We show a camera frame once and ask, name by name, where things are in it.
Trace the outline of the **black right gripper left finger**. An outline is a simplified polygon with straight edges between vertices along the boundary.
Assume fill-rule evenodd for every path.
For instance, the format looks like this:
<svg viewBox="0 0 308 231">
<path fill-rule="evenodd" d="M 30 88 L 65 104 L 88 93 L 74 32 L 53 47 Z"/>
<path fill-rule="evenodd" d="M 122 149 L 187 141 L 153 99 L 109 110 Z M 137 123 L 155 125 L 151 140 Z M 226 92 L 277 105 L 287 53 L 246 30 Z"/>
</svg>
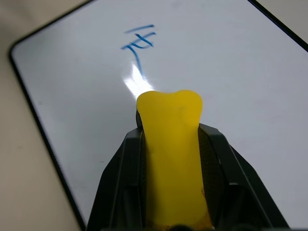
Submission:
<svg viewBox="0 0 308 231">
<path fill-rule="evenodd" d="M 142 127 L 128 132 L 104 169 L 86 229 L 88 231 L 152 231 L 146 210 L 146 141 Z"/>
</svg>

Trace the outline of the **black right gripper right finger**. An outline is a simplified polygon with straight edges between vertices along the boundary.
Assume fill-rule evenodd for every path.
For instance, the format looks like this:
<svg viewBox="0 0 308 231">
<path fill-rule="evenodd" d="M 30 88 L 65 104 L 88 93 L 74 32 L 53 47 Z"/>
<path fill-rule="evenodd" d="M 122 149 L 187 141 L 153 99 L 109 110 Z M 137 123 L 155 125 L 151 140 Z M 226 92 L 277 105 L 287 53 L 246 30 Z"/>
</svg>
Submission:
<svg viewBox="0 0 308 231">
<path fill-rule="evenodd" d="M 216 128 L 198 128 L 205 199 L 215 229 L 287 229 L 255 169 Z"/>
</svg>

